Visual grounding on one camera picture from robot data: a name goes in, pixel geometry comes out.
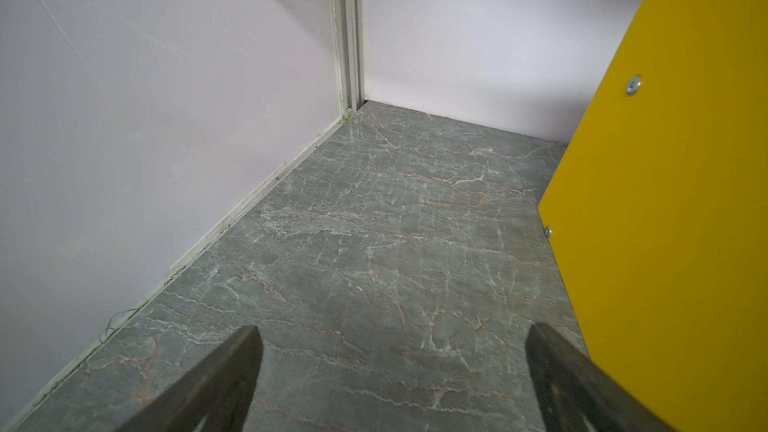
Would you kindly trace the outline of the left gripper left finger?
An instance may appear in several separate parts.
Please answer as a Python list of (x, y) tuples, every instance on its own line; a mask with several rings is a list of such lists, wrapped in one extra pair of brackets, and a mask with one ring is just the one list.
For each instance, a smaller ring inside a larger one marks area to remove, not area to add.
[(243, 326), (120, 431), (241, 431), (263, 358), (255, 325)]

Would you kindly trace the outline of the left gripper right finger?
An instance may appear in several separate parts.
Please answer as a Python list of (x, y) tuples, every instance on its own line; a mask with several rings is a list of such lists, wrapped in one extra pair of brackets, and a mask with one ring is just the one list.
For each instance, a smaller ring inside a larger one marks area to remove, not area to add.
[(530, 327), (525, 352), (546, 430), (672, 429), (550, 325)]

